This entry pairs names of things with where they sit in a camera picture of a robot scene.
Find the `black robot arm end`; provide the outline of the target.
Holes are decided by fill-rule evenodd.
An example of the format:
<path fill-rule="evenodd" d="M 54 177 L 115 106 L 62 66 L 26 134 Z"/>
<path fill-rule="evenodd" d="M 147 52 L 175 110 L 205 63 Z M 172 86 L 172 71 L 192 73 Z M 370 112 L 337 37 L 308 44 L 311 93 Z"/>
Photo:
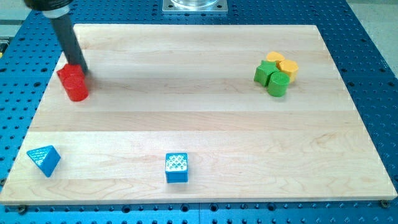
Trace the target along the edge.
<path fill-rule="evenodd" d="M 24 0 L 27 7 L 35 11 L 52 11 L 68 6 L 73 0 Z"/>

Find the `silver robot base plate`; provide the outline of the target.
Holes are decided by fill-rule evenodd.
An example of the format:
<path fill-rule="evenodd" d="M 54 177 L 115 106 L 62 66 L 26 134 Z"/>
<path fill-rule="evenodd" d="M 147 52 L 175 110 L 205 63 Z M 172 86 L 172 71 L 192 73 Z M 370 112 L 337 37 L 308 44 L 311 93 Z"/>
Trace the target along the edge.
<path fill-rule="evenodd" d="M 227 0 L 163 0 L 164 14 L 227 14 Z"/>

